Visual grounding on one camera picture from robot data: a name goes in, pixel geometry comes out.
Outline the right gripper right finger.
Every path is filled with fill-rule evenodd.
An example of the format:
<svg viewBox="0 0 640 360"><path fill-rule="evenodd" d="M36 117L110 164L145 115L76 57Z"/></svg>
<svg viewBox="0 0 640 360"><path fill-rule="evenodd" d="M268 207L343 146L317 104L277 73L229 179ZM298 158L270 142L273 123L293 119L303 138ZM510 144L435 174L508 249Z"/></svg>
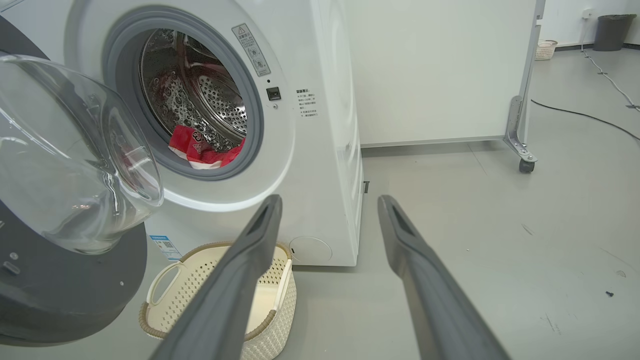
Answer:
<svg viewBox="0 0 640 360"><path fill-rule="evenodd" d="M398 201L377 200L387 261L402 280L423 360L508 360L487 322Z"/></svg>

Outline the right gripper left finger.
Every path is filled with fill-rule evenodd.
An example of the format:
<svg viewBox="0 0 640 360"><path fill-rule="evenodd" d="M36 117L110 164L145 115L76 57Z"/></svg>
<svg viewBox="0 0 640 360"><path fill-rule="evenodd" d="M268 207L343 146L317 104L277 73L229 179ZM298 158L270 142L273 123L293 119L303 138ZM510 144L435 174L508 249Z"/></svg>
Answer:
<svg viewBox="0 0 640 360"><path fill-rule="evenodd" d="M255 288L270 268L282 198L269 195L192 297L153 360L238 360Z"/></svg>

